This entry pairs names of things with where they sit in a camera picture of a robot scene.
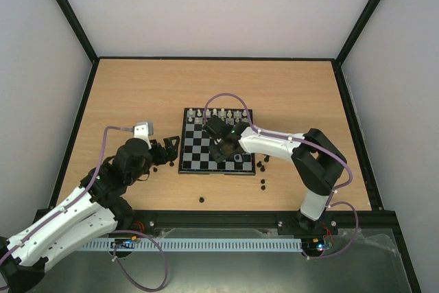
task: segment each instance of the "robotic arm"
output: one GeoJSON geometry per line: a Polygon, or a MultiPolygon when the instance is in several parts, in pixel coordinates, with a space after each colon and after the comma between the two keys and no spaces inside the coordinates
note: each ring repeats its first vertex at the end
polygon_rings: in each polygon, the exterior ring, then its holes
{"type": "Polygon", "coordinates": [[[174,161],[178,155],[179,137],[164,139],[165,147],[162,147],[156,140],[149,139],[152,134],[151,122],[138,123],[134,137],[128,139],[115,156],[104,160],[90,190],[84,194],[95,169],[39,221],[8,240],[0,239],[0,259],[12,250],[0,264],[0,272],[11,293],[32,289],[46,271],[90,240],[131,226],[134,211],[121,195],[142,175],[149,174],[151,166],[174,161]],[[74,205],[67,207],[81,194],[74,205]],[[60,214],[44,225],[57,212],[60,214]],[[41,228],[25,241],[39,226],[41,228]]]}
{"type": "Polygon", "coordinates": [[[299,225],[308,232],[312,231],[344,168],[333,157],[299,141],[317,144],[346,162],[342,153],[322,132],[312,128],[306,134],[286,134],[269,130],[264,130],[264,134],[261,134],[261,131],[255,132],[249,123],[240,122],[231,126],[215,115],[206,122],[203,129],[214,141],[209,146],[209,151],[218,163],[243,152],[266,154],[293,163],[307,187],[307,194],[300,207],[299,225]]]}

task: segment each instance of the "wooden tabletop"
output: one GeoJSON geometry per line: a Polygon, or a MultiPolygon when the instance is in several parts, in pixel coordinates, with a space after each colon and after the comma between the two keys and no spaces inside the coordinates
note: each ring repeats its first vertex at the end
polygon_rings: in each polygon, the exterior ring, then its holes
{"type": "MultiPolygon", "coordinates": [[[[161,141],[181,135],[184,108],[203,107],[222,92],[243,98],[259,127],[293,133],[323,131],[347,158],[355,176],[333,201],[370,210],[331,63],[320,61],[101,60],[58,201],[97,165],[106,126],[153,121],[153,138],[161,141]]],[[[241,108],[230,97],[215,100],[212,107],[241,108]]],[[[110,131],[105,155],[115,154],[131,136],[110,131]]],[[[159,166],[148,181],[136,182],[123,197],[134,209],[288,211],[300,208],[306,192],[296,168],[280,159],[271,158],[266,171],[258,170],[256,176],[179,174],[177,164],[159,166]]],[[[346,179],[344,172],[338,182],[346,179]]]]}

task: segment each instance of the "gray wall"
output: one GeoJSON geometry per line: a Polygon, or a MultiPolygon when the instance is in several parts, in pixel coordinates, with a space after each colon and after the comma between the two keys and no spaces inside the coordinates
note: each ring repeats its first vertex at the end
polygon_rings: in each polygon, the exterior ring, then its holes
{"type": "Polygon", "coordinates": [[[367,0],[69,0],[100,56],[335,57],[367,0]]]}
{"type": "Polygon", "coordinates": [[[382,0],[344,72],[384,206],[424,292],[439,287],[439,0],[382,0]]]}
{"type": "Polygon", "coordinates": [[[47,207],[90,68],[55,0],[0,0],[1,236],[47,207]]]}

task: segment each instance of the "black metal frame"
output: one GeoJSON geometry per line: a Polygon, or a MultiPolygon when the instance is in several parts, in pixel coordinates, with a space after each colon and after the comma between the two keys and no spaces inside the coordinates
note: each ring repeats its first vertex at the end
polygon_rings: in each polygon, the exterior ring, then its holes
{"type": "MultiPolygon", "coordinates": [[[[77,16],[75,15],[68,0],[56,0],[78,40],[87,53],[90,61],[93,63],[88,82],[80,108],[78,110],[75,123],[71,132],[69,143],[62,160],[62,165],[59,171],[58,178],[51,195],[49,208],[54,207],[61,190],[62,182],[69,164],[70,156],[73,151],[73,146],[80,128],[82,116],[84,114],[88,96],[91,92],[93,80],[99,65],[99,59],[117,58],[117,59],[147,59],[147,60],[251,60],[251,61],[330,61],[333,65],[335,79],[340,91],[343,107],[346,113],[346,118],[349,124],[355,151],[359,159],[361,173],[364,178],[364,183],[368,193],[370,206],[372,211],[359,211],[359,222],[362,228],[390,228],[393,231],[397,247],[402,255],[403,264],[407,273],[407,278],[413,292],[420,292],[420,287],[410,256],[402,236],[401,228],[399,226],[395,212],[384,211],[383,203],[379,195],[379,190],[375,177],[370,166],[370,161],[367,155],[366,147],[364,145],[363,135],[359,127],[359,123],[355,114],[352,99],[342,72],[342,64],[346,60],[349,52],[353,48],[355,42],[359,38],[361,32],[366,26],[368,20],[372,16],[375,8],[378,6],[380,0],[369,0],[358,18],[352,32],[349,34],[344,46],[336,59],[334,58],[225,58],[225,57],[178,57],[178,56],[152,56],[152,57],[101,57],[98,58],[90,41],[88,40],[77,16]]],[[[353,228],[355,226],[355,219],[352,212],[348,211],[332,211],[327,212],[336,222],[339,228],[353,228]]],[[[154,222],[154,231],[162,228],[170,227],[191,227],[191,228],[277,228],[280,234],[288,234],[288,225],[279,227],[279,221],[287,223],[288,219],[296,216],[295,211],[291,212],[215,212],[215,211],[137,211],[137,215],[141,216],[145,223],[154,222]]]]}

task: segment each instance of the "purple hose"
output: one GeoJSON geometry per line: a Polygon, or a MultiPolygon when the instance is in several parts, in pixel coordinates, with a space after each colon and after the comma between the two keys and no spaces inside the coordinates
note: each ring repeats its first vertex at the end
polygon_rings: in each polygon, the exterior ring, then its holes
{"type": "Polygon", "coordinates": [[[347,250],[349,248],[349,246],[355,241],[355,238],[357,237],[358,234],[358,228],[359,228],[359,221],[358,221],[358,214],[357,211],[355,210],[354,206],[349,203],[349,202],[334,202],[333,204],[331,204],[331,207],[340,205],[340,204],[345,204],[348,205],[352,211],[354,212],[354,216],[355,216],[355,229],[354,229],[354,233],[352,234],[352,238],[351,240],[349,240],[349,242],[343,246],[343,248],[341,250],[338,250],[337,252],[334,252],[330,255],[321,255],[319,257],[309,257],[304,251],[302,252],[302,254],[304,256],[306,256],[307,258],[309,258],[310,260],[323,260],[323,259],[329,259],[330,257],[334,257],[336,255],[340,255],[341,253],[343,253],[345,250],[347,250]]]}
{"type": "Polygon", "coordinates": [[[162,290],[162,289],[165,287],[165,285],[166,285],[167,275],[168,275],[168,271],[169,271],[169,266],[168,266],[168,264],[167,264],[167,260],[166,260],[165,252],[163,252],[163,250],[162,250],[162,248],[160,247],[160,245],[158,245],[158,243],[157,243],[155,240],[153,240],[151,237],[145,235],[144,233],[140,233],[140,232],[138,232],[138,231],[132,231],[132,230],[116,230],[116,231],[113,231],[112,233],[130,233],[130,234],[133,234],[133,235],[138,235],[138,236],[141,236],[141,237],[143,237],[143,238],[146,238],[146,239],[150,240],[151,243],[153,243],[153,244],[157,247],[158,251],[159,251],[160,254],[162,255],[163,261],[165,262],[165,278],[163,279],[162,283],[161,283],[157,288],[146,288],[145,286],[142,286],[142,285],[140,285],[139,283],[137,283],[137,282],[136,282],[136,281],[135,281],[135,280],[134,280],[134,279],[133,279],[128,273],[127,273],[127,271],[126,271],[125,268],[123,267],[122,263],[121,263],[121,262],[119,261],[119,259],[116,257],[116,251],[117,251],[117,248],[119,247],[119,245],[115,247],[115,249],[114,249],[113,252],[112,252],[112,255],[113,255],[113,257],[116,258],[115,261],[117,262],[117,264],[119,265],[119,267],[122,269],[123,274],[125,275],[126,279],[129,280],[129,282],[130,282],[132,285],[134,285],[136,288],[138,288],[139,290],[142,290],[142,291],[144,291],[144,292],[158,292],[158,291],[162,290]]]}
{"type": "MultiPolygon", "coordinates": [[[[248,114],[250,114],[250,112],[248,111],[247,104],[246,104],[246,103],[245,103],[245,102],[244,102],[239,96],[237,96],[237,95],[235,95],[235,94],[232,94],[232,93],[220,93],[220,94],[217,94],[217,95],[211,97],[211,98],[206,102],[206,105],[204,106],[204,112],[203,112],[203,123],[206,123],[206,110],[207,110],[207,107],[209,106],[209,104],[210,104],[214,99],[216,99],[216,98],[218,98],[218,97],[221,97],[221,96],[231,96],[231,97],[234,97],[235,99],[237,99],[238,101],[241,102],[241,104],[242,104],[242,106],[244,107],[244,109],[246,109],[246,112],[247,112],[248,114]]],[[[285,136],[285,135],[279,135],[279,134],[274,134],[274,133],[270,133],[270,132],[265,132],[264,130],[262,130],[262,129],[260,129],[260,128],[257,128],[255,125],[253,125],[253,123],[252,123],[252,119],[250,118],[250,116],[248,116],[248,123],[250,124],[250,127],[252,128],[252,130],[253,130],[255,133],[258,133],[258,134],[260,134],[260,135],[262,135],[262,136],[264,136],[264,137],[274,137],[275,139],[282,139],[282,140],[288,140],[288,141],[289,141],[289,137],[288,137],[288,136],[285,136]]],[[[319,150],[319,151],[321,151],[321,152],[327,154],[328,156],[334,158],[336,161],[338,161],[340,164],[342,164],[342,166],[344,167],[344,169],[348,172],[348,174],[349,174],[349,178],[348,178],[348,180],[347,180],[346,182],[344,182],[344,183],[340,183],[339,185],[336,185],[336,186],[334,186],[334,187],[332,188],[332,192],[331,192],[331,194],[329,195],[328,200],[327,200],[327,203],[326,203],[326,206],[328,207],[328,206],[329,206],[329,203],[331,202],[332,197],[333,197],[333,195],[334,195],[334,191],[335,191],[336,189],[343,188],[343,187],[349,185],[349,184],[352,182],[352,180],[353,180],[353,173],[352,173],[351,168],[350,168],[349,165],[348,165],[346,162],[344,162],[339,156],[337,156],[337,155],[334,154],[333,152],[331,152],[331,151],[329,151],[329,150],[327,150],[327,149],[325,149],[325,148],[319,146],[318,144],[312,143],[312,142],[307,141],[307,140],[304,140],[304,139],[298,139],[298,138],[296,138],[296,137],[290,137],[290,139],[291,139],[291,141],[295,141],[295,142],[299,142],[299,143],[303,143],[303,144],[309,145],[309,146],[311,146],[311,147],[313,147],[313,148],[315,148],[315,149],[317,149],[317,150],[319,150]]]]}
{"type": "MultiPolygon", "coordinates": [[[[86,186],[86,188],[84,189],[83,192],[81,192],[78,197],[76,197],[74,200],[72,200],[67,206],[65,206],[65,209],[69,209],[70,207],[72,207],[74,204],[76,204],[78,202],[79,199],[81,199],[91,188],[91,186],[93,185],[93,183],[96,180],[96,177],[99,173],[99,169],[101,168],[101,164],[102,161],[104,159],[104,152],[105,152],[105,144],[107,141],[107,133],[108,130],[122,130],[125,132],[132,132],[133,129],[132,128],[125,128],[125,127],[116,127],[116,126],[107,126],[104,129],[104,136],[102,138],[102,145],[101,145],[101,152],[99,154],[99,159],[97,161],[97,166],[95,169],[95,172],[93,173],[90,183],[86,186]]],[[[59,216],[60,214],[62,214],[61,211],[57,211],[54,214],[52,214],[51,216],[49,216],[46,220],[44,220],[43,222],[41,222],[38,226],[36,226],[30,233],[28,233],[21,241],[24,243],[26,241],[28,241],[30,239],[30,237],[32,237],[33,235],[35,235],[35,233],[37,233],[42,227],[44,227],[46,224],[48,224],[49,222],[51,222],[53,219],[55,219],[57,216],[59,216]]],[[[13,248],[11,248],[1,259],[0,259],[0,266],[3,264],[3,262],[13,253],[17,250],[18,246],[14,246],[13,248]]],[[[0,291],[6,290],[8,289],[7,286],[0,288],[0,291]]]]}

